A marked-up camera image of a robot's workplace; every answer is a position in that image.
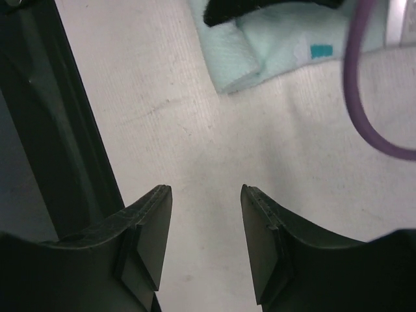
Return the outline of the light green towel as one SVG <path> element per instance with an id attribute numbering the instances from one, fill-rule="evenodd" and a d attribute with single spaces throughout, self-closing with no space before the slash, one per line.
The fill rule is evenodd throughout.
<path id="1" fill-rule="evenodd" d="M 208 27 L 206 1 L 189 1 L 201 51 L 219 94 L 229 94 L 309 64 L 341 59 L 355 1 L 331 9 L 287 3 Z"/>

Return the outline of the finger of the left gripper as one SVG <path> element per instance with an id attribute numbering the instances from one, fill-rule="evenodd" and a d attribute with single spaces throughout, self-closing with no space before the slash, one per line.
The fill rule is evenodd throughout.
<path id="1" fill-rule="evenodd" d="M 340 8 L 343 3 L 344 1 L 339 0 L 211 0 L 205 6 L 203 22 L 208 27 L 214 27 L 268 7 L 283 8 L 288 5 L 309 5 L 335 10 Z"/>

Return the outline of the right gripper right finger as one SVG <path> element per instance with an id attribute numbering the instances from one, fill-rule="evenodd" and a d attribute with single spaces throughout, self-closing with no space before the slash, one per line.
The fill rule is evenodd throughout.
<path id="1" fill-rule="evenodd" d="M 361 242 L 244 185 L 240 201 L 255 299 L 263 311 L 414 311 L 415 230 Z"/>

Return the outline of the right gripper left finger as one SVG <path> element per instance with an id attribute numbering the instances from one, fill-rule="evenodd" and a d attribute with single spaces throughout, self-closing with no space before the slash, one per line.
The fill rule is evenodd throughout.
<path id="1" fill-rule="evenodd" d="M 57 242 L 1 234 L 2 311 L 159 311 L 172 214 L 158 185 L 129 207 Z"/>

